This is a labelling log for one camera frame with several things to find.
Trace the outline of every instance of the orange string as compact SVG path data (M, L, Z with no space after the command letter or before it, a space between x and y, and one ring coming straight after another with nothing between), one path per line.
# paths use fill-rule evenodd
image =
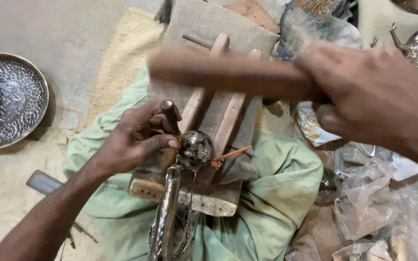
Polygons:
M247 150L252 149L252 148L253 148L253 146L251 145L251 146L249 146L249 147L242 148L242 149L239 149L239 150L237 150L237 151L232 151L232 152L230 152L230 153L227 153L227 154L223 155L223 156L222 156L222 158L230 157L230 156L232 156L232 155L235 155L235 154L241 153L241 152L243 152L243 151L247 151Z
M218 169L222 166L222 160L224 160L226 157L230 157L230 156L233 156L235 154L241 153L243 151L247 151L249 149L252 149L252 147L253 146L251 145L249 147L242 148L242 149L239 149L237 151L232 151L230 153L227 153L227 154L223 155L220 159L216 159L216 160L212 161L211 165L212 165L213 168Z

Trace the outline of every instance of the wooden board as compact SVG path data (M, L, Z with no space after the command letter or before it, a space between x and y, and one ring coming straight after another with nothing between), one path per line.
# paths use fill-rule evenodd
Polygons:
M258 23L274 34L280 33L280 27L277 23L255 0L240 1L225 5L224 7Z
M231 217L235 214L239 199L242 182L233 182L226 185L211 185L204 189L196 188L193 194L191 209L214 217ZM131 195L135 197L159 202L164 190L164 185L135 178L131 182ZM189 204L191 193L180 190L179 200L185 205Z

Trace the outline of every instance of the hand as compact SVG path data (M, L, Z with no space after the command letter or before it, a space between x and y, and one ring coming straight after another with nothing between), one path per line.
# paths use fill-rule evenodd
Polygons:
M160 109L161 101L148 102L136 109L127 109L119 123L91 158L95 167L109 177L135 169L159 150L178 149L180 141L171 134L160 134L155 130L170 131L169 124ZM180 112L175 106L177 120Z
M418 153L418 71L399 50L357 50L320 41L295 64L332 101L314 103L324 130L408 156Z

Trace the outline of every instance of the wooden stick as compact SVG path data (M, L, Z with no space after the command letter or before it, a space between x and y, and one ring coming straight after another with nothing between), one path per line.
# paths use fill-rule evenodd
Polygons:
M265 98L322 99L312 80L291 61L258 61L232 55L214 57L189 50L163 49L148 59L148 66L151 79L184 86Z
M262 52L254 49L248 57L251 60L259 61L262 59ZM224 155L225 147L229 142L230 135L232 134L238 116L243 108L245 98L246 94L244 93L234 92L232 94L232 97L227 104L227 108L225 108L224 116L212 135L212 142L214 143L214 159L219 159ZM203 181L205 181L206 184L204 185L209 185L216 174L216 170L210 165L202 169L201 172L205 177Z
M226 185L214 185L211 189L214 191L220 191L224 189L227 190L227 188L224 187L226 187ZM131 182L129 194L137 198L148 199L153 202L159 202L163 190L164 185L162 184L147 181L140 178L135 178ZM189 204L190 197L191 193L184 190L181 190L178 195L178 199L183 200L185 204ZM193 193L191 209L214 217L231 217L236 212L237 204L238 201L236 202L236 204L234 204L230 201L218 198L218 196L215 195L204 195L195 192Z

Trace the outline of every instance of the metal chasing tool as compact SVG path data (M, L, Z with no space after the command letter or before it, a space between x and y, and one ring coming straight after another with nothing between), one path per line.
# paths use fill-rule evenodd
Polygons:
M177 137L183 145L185 143L185 137L181 134L180 129L178 129L177 113L175 113L174 102L172 100L164 100L162 101L160 108L169 123L171 134Z

